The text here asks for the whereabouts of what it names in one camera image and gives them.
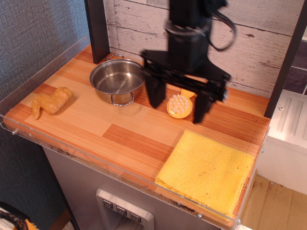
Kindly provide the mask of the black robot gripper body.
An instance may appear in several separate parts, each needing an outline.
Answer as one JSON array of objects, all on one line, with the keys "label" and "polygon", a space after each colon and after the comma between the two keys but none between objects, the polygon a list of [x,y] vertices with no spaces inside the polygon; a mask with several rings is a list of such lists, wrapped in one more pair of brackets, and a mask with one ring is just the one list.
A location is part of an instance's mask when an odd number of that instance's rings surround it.
[{"label": "black robot gripper body", "polygon": [[208,57],[211,42],[212,22],[203,25],[179,26],[171,21],[166,24],[168,47],[166,51],[144,50],[143,75],[152,75],[191,92],[209,94],[214,102],[223,101],[226,95],[226,83],[231,76]]}]

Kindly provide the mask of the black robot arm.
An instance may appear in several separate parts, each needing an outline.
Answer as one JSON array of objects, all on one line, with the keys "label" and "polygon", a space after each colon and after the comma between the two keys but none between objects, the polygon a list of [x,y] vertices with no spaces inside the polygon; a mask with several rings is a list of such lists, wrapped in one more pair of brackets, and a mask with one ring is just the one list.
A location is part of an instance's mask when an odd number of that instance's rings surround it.
[{"label": "black robot arm", "polygon": [[235,24],[219,12],[226,5],[225,0],[169,2],[169,19],[165,24],[167,51],[141,52],[144,61],[142,75],[153,108],[165,99],[167,84],[196,93],[195,124],[202,122],[214,102],[225,99],[226,83],[231,76],[209,60],[208,48],[213,45],[213,17],[236,32]]}]

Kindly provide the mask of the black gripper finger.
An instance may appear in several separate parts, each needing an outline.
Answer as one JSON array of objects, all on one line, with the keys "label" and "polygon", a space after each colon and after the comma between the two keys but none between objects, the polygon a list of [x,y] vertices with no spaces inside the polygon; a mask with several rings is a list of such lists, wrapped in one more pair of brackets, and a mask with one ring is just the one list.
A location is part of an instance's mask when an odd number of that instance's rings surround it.
[{"label": "black gripper finger", "polygon": [[201,123],[205,114],[209,112],[214,98],[209,94],[198,94],[195,101],[194,124]]},{"label": "black gripper finger", "polygon": [[152,75],[145,75],[145,85],[150,105],[157,108],[165,99],[166,83]]}]

